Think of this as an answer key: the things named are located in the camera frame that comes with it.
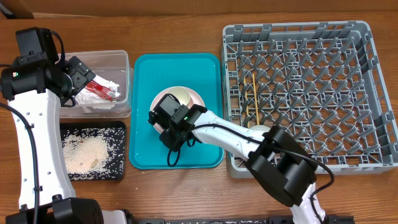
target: wooden table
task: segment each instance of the wooden table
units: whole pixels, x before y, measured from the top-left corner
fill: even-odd
[[[398,115],[398,12],[323,12],[220,16],[97,17],[0,21],[0,62],[19,55],[15,31],[32,26],[57,31],[67,52],[119,50],[131,66],[148,53],[210,52],[220,57],[222,29],[228,24],[364,20],[371,26],[392,103]],[[130,119],[122,119],[129,129]],[[135,217],[250,218],[290,211],[254,179],[232,179],[222,162],[214,169],[147,170],[126,161],[122,181],[72,182],[78,197],[94,198],[102,209],[129,209]],[[0,110],[0,223],[18,211],[20,168],[17,136],[8,111]],[[319,175],[318,185],[328,176]],[[357,223],[397,223],[398,169],[378,175],[338,176],[319,193],[330,214],[354,215]]]

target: gray dish rack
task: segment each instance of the gray dish rack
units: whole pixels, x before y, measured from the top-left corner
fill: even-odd
[[[335,174],[398,166],[397,125],[367,23],[226,26],[221,55],[226,119],[284,128]],[[232,154],[227,169],[251,177]]]

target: blue tray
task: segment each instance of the blue tray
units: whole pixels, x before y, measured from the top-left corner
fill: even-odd
[[[175,167],[167,165],[167,149],[159,133],[147,123],[150,104],[162,90],[185,86],[195,90],[206,107],[222,116],[220,63],[212,54],[149,54],[134,66],[129,158],[138,169],[183,169],[216,167],[223,160],[222,148],[184,144]],[[171,163],[177,153],[172,153]]]

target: red wrapper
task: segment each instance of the red wrapper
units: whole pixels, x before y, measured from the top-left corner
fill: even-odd
[[[109,100],[110,102],[117,100],[116,92],[107,88],[105,86],[101,86],[100,84],[91,81],[87,84],[86,89],[92,93],[97,94],[104,100]]]

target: white cup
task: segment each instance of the white cup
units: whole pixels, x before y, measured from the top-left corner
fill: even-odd
[[[172,87],[167,91],[167,93],[170,93],[173,96],[175,96],[181,105],[191,107],[193,104],[191,95],[189,94],[188,90],[182,86]]]

